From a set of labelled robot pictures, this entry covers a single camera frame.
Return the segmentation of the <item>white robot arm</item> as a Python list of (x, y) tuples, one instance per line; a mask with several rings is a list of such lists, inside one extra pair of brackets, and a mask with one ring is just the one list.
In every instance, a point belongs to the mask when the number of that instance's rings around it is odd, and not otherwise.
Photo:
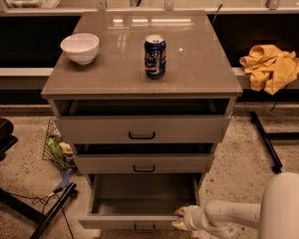
[(205, 231), (217, 238), (234, 235), (235, 224), (258, 230), (258, 239), (299, 239), (299, 174), (284, 172), (268, 183), (260, 204), (213, 200), (204, 207), (183, 206), (172, 225)]

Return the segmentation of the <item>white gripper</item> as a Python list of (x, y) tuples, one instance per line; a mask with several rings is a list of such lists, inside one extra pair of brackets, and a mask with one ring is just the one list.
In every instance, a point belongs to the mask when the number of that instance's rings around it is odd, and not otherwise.
[(182, 206), (173, 212), (176, 216), (183, 216), (171, 222), (171, 225), (179, 230), (199, 231), (204, 228), (203, 217), (204, 211), (201, 207), (190, 205), (188, 207)]

